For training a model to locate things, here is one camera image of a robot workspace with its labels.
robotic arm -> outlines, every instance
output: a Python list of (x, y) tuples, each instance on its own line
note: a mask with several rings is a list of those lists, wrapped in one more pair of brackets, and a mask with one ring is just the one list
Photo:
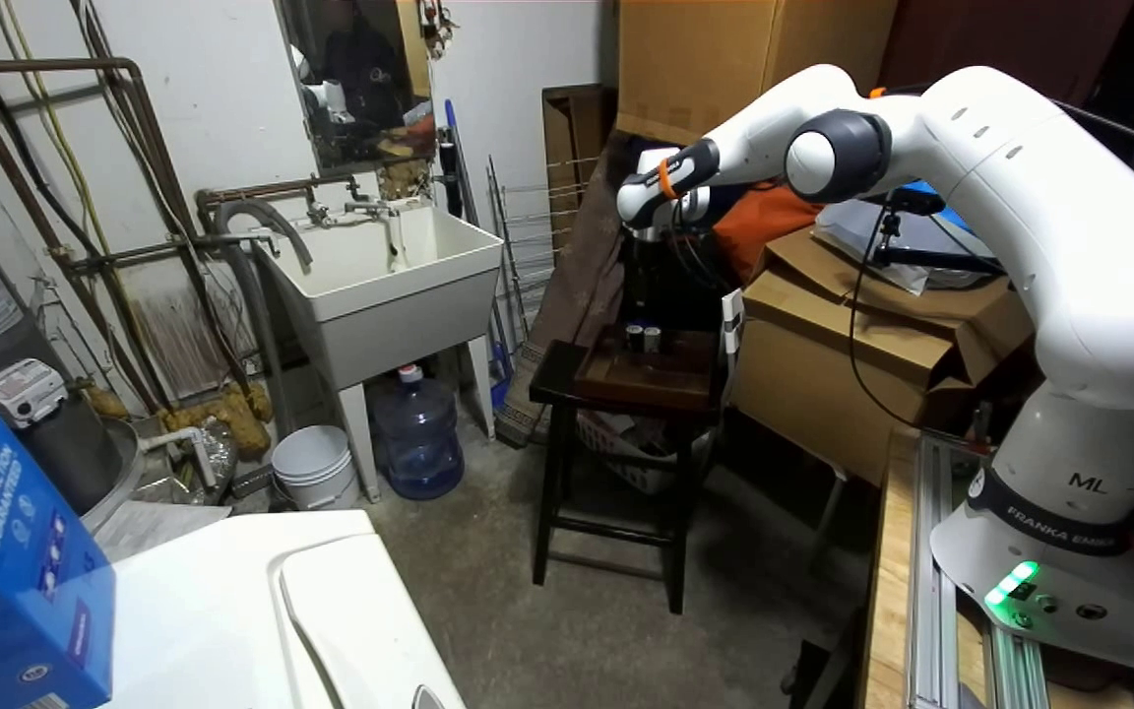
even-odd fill
[[(937, 524), (933, 556), (988, 619), (1134, 665), (1134, 173), (988, 67), (884, 100), (861, 100), (837, 67), (806, 67), (632, 173), (619, 218), (648, 240), (663, 207), (758, 176), (806, 201), (921, 176), (993, 244), (1034, 317), (1049, 382)], [(1045, 571), (1000, 591), (1018, 563)]]

wooden stool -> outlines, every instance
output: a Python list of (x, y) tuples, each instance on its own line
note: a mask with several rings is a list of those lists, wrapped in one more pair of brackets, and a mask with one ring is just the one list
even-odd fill
[[(530, 377), (530, 400), (550, 407), (530, 584), (545, 584), (556, 529), (653, 543), (663, 550), (668, 609), (680, 614), (685, 537), (711, 468), (719, 416), (718, 363), (718, 333), (699, 331), (668, 333), (663, 354), (632, 354), (611, 333), (593, 350), (550, 341)], [(580, 437), (584, 408), (663, 421), (673, 451), (629, 457), (593, 450)], [(598, 465), (663, 474), (664, 486), (636, 492)]]

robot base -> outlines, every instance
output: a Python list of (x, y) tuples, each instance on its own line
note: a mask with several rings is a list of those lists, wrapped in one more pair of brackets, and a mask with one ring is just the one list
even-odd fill
[(1073, 556), (963, 503), (930, 531), (930, 550), (995, 625), (1134, 671), (1134, 550)]

blue box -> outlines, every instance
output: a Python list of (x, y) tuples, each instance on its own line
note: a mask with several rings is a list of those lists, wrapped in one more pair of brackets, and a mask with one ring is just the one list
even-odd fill
[(115, 566), (0, 416), (0, 703), (111, 696)]

water jug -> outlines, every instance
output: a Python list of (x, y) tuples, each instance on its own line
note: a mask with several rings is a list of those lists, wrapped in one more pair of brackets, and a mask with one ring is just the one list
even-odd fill
[(462, 482), (453, 392), (420, 366), (401, 366), (396, 382), (373, 392), (373, 451), (405, 500), (446, 496)]

